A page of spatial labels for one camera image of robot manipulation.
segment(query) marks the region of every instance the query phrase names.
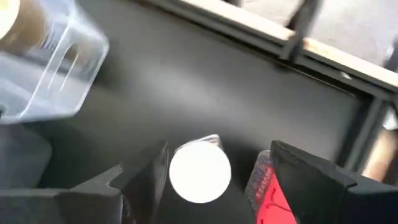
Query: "gray floor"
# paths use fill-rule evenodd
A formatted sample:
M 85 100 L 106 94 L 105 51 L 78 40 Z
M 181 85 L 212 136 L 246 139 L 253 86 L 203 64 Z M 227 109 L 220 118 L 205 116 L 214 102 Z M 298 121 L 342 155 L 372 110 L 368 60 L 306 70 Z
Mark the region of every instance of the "gray floor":
M 245 0 L 243 8 L 284 24 L 300 0 Z M 398 31 L 398 1 L 324 0 L 310 37 L 380 64 Z

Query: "gray fabric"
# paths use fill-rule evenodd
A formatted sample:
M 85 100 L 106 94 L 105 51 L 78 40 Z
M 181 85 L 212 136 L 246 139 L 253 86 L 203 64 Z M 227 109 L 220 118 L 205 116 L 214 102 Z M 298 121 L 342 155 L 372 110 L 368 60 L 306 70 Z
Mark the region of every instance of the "gray fabric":
M 22 126 L 0 126 L 0 189 L 33 188 L 51 157 L 51 146 Z

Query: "white cap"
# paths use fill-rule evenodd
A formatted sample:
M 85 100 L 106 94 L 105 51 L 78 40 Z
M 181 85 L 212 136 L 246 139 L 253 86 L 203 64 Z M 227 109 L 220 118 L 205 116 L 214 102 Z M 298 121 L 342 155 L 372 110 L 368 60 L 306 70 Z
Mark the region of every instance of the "white cap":
M 0 0 L 0 39 L 14 25 L 19 13 L 20 0 Z
M 216 200 L 231 181 L 231 164 L 216 145 L 195 141 L 179 149 L 170 164 L 170 181 L 174 190 L 189 202 Z

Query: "clear plastic container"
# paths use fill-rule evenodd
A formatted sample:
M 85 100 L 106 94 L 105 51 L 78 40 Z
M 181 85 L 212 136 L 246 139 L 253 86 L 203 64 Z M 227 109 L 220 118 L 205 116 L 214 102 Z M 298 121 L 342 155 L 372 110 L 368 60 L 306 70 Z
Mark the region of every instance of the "clear plastic container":
M 79 111 L 108 53 L 105 35 L 74 0 L 0 0 L 0 20 L 0 123 Z

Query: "black table surface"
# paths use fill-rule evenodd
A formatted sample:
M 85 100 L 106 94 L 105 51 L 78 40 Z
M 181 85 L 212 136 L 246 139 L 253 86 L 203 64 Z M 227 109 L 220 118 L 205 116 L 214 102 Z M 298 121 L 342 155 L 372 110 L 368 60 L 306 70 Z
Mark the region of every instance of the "black table surface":
M 351 95 L 153 7 L 80 4 L 111 50 L 75 117 L 37 123 L 53 144 L 42 186 L 73 187 L 158 139 L 173 149 L 218 133 L 233 168 L 227 192 L 192 204 L 167 181 L 158 223 L 254 223 L 243 189 L 272 140 L 335 158 L 359 105 Z

